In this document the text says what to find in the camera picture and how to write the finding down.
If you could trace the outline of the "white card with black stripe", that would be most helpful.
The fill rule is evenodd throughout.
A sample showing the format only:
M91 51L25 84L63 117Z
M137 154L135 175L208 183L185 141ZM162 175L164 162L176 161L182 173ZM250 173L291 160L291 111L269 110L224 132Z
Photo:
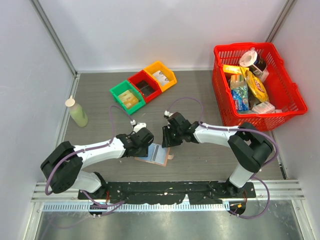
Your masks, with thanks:
M152 156L150 161L154 164L165 165L169 148L162 148L160 144L153 144Z

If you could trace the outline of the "tan leather card holder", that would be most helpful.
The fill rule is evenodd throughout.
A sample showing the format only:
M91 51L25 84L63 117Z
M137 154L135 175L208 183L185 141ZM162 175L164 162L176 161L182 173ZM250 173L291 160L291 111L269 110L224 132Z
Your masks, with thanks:
M174 155L170 154L170 150L171 149L169 147L162 148L160 144L152 143L148 147L147 157L135 157L134 159L165 167L168 160L172 160L174 158Z

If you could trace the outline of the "grey patterned card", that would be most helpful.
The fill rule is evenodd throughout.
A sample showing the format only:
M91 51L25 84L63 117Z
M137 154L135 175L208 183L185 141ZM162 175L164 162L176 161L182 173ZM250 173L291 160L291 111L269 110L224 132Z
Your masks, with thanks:
M170 82L170 80L165 75L162 75L159 78L159 82L160 82L161 86L165 86Z
M157 80L160 79L160 76L165 76L164 73L161 70L156 71L152 74Z

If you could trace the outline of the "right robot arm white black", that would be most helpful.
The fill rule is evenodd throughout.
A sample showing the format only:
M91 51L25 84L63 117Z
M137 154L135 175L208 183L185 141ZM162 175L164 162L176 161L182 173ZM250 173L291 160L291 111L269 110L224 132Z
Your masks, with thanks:
M274 150L268 136L248 122L233 127L215 126L201 121L190 123L181 113L168 111L164 113L164 118L168 124L162 128L163 148L187 142L215 144L232 150L238 165L227 179L225 190L233 198L243 193L247 181L262 168Z

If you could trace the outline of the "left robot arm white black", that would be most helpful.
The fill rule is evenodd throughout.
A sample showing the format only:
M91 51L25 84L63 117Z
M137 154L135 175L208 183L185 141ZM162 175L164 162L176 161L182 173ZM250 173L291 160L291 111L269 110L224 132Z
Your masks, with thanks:
M138 124L130 134L118 134L109 140L89 145L71 145L64 141L44 160L40 169L46 177L45 194L60 194L75 189L102 199L107 183L97 172L84 168L112 159L147 157L154 135L144 124Z

